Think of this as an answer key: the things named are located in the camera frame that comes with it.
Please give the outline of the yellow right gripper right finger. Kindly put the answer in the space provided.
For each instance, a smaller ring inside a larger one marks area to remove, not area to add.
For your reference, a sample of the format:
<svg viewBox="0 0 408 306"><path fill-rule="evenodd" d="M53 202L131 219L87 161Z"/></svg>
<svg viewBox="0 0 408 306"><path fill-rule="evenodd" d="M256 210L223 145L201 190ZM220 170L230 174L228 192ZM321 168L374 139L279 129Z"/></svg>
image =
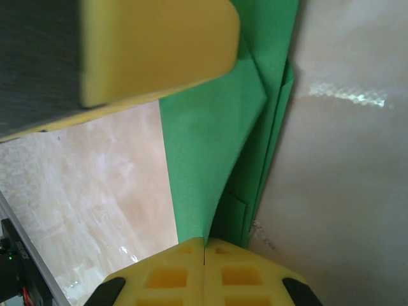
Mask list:
<svg viewBox="0 0 408 306"><path fill-rule="evenodd" d="M204 306L322 306L298 273L211 238L205 247Z"/></svg>

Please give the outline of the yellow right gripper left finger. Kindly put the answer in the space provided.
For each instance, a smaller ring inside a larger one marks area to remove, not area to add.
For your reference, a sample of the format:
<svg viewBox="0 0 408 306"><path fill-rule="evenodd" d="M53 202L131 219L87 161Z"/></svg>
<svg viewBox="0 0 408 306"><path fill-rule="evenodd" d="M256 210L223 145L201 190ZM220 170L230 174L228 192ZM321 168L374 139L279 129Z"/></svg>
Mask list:
<svg viewBox="0 0 408 306"><path fill-rule="evenodd" d="M84 306L203 306L204 239L192 238L110 274Z"/></svg>

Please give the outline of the green paper sheet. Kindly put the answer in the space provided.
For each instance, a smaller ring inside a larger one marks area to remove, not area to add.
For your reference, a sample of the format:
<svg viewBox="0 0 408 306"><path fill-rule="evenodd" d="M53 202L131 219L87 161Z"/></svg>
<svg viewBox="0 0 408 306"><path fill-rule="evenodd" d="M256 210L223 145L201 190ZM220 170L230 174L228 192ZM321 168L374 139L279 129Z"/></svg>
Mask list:
<svg viewBox="0 0 408 306"><path fill-rule="evenodd" d="M159 102L180 242L246 247L294 83L288 53L300 0L232 0L238 61Z"/></svg>

